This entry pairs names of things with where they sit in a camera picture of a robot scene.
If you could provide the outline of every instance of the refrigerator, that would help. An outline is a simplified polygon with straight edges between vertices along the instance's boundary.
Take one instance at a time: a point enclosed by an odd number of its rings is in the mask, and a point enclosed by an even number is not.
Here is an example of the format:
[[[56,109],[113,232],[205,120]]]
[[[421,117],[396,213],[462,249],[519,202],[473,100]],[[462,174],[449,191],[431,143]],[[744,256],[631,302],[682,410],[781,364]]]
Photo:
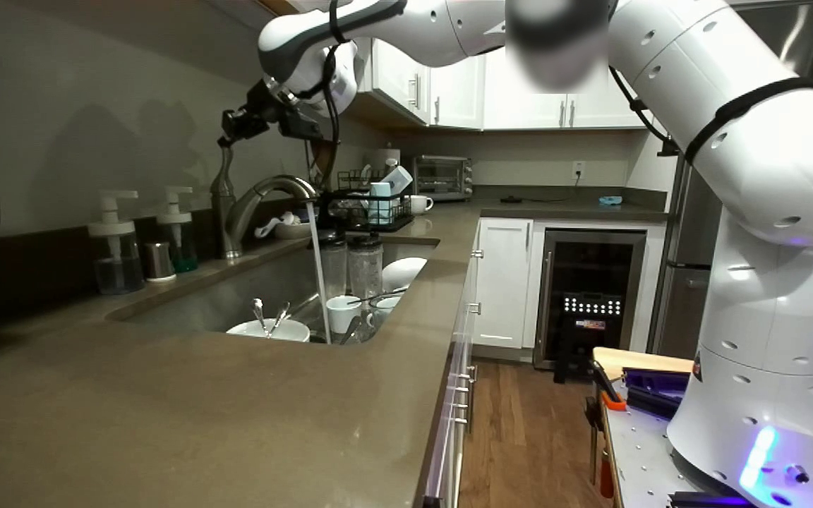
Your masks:
[[[813,0],[730,0],[730,6],[794,72],[813,82]],[[698,349],[718,220],[718,196],[679,161],[651,312],[651,353],[692,359]]]

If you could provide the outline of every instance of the soap dispenser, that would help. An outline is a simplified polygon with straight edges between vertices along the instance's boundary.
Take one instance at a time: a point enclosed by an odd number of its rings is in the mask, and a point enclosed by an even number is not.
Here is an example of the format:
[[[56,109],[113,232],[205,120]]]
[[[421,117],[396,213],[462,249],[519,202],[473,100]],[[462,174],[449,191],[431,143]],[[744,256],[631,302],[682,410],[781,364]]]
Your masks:
[[[102,191],[99,216],[89,222],[97,242],[97,285],[99,294],[123,294],[145,285],[140,253],[133,220],[122,220],[119,201],[136,201],[133,189]]]
[[[180,194],[193,194],[193,187],[169,187],[166,208],[156,216],[169,242],[176,273],[198,267],[198,249],[193,239],[193,213],[180,212]]]

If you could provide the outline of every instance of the water stream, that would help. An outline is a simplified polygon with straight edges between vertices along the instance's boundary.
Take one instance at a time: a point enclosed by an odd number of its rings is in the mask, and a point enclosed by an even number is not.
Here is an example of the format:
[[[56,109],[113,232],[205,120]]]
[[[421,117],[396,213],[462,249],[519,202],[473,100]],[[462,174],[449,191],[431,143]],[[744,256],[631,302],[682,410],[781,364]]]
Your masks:
[[[325,294],[325,271],[321,271],[321,244],[318,244],[318,225],[315,225],[315,205],[305,205],[310,220],[310,236],[312,236],[312,260],[315,260],[315,278],[318,278],[318,308],[321,308],[321,325],[325,325],[325,343],[331,343],[331,321],[328,321],[328,294]]]

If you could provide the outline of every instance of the faucet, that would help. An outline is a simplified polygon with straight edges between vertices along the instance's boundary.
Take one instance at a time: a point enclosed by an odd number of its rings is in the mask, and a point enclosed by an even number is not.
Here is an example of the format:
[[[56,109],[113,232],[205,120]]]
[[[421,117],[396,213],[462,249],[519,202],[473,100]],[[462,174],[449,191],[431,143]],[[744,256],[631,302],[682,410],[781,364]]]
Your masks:
[[[315,187],[297,174],[270,174],[238,196],[228,174],[235,151],[228,143],[219,143],[219,154],[222,161],[209,189],[226,260],[238,260],[242,253],[242,233],[269,191],[279,189],[305,202],[318,196]]]

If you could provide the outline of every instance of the blue light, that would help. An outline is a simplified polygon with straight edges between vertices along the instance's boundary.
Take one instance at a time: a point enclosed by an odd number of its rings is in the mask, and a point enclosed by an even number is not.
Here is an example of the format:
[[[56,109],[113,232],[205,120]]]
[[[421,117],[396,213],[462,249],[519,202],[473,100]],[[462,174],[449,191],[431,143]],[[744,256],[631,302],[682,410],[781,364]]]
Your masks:
[[[770,455],[773,443],[775,443],[775,428],[773,428],[773,426],[764,426],[764,428],[757,434],[757,441],[754,441],[754,445],[751,445],[751,450],[749,450],[744,467],[742,467],[742,474],[740,474],[740,486],[742,486],[744,491],[754,491],[757,474],[768,466],[768,455]]]

